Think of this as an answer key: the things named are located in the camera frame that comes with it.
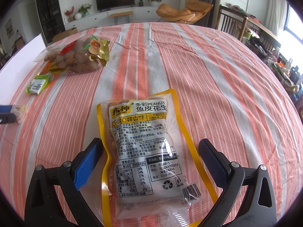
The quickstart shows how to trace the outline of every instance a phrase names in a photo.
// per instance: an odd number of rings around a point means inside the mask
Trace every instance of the door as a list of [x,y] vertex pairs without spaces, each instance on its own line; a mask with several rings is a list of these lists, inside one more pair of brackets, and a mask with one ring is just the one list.
[[42,33],[42,28],[38,17],[36,3],[27,5],[27,13],[28,13],[29,22],[31,23],[31,29],[33,31],[34,36],[36,37],[40,33]]

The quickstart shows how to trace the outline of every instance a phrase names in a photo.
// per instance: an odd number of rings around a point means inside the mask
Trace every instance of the window frame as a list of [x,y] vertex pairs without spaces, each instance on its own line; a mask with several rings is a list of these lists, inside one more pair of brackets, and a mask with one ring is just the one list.
[[289,11],[290,11],[290,5],[289,3],[287,4],[287,14],[286,14],[286,20],[284,23],[284,31],[288,31],[293,37],[295,37],[295,39],[297,39],[302,45],[303,45],[303,40],[300,39],[293,31],[291,31],[288,27],[288,20],[289,20]]

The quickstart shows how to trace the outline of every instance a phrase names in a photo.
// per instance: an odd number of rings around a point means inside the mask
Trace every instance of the leather chair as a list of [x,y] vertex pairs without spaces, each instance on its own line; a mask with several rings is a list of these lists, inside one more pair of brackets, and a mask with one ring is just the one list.
[[213,7],[212,4],[197,0],[187,0],[186,8],[176,10],[173,7],[163,3],[156,13],[161,17],[161,20],[168,22],[193,24],[203,18]]

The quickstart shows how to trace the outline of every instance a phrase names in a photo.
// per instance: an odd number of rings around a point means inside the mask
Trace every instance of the tablecloth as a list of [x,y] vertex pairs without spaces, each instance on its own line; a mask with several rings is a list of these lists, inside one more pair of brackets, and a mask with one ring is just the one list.
[[[27,105],[24,121],[0,127],[0,186],[20,216],[36,165],[60,166],[100,137],[98,103],[141,99],[173,88],[196,147],[208,138],[230,161],[244,167],[267,166],[281,217],[302,187],[303,127],[281,84],[252,51],[226,33],[173,23],[92,28],[52,46],[85,34],[111,41],[106,67],[88,74],[58,75],[39,96],[27,95],[37,65],[11,101]],[[101,221],[100,176],[105,160],[103,155],[92,179],[80,190]],[[67,219],[75,221],[57,190]],[[205,216],[213,203],[205,187],[202,192]],[[190,210],[188,214],[192,221],[199,217]]]

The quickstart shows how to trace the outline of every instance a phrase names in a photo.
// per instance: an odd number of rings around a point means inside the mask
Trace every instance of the green leaf illustration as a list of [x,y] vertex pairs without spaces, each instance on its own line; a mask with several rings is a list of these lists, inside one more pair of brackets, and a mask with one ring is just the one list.
[[96,36],[92,35],[91,37],[92,37],[94,40],[99,41],[99,38],[97,38]]
[[90,44],[87,44],[86,46],[84,46],[84,50],[87,50],[91,45]]

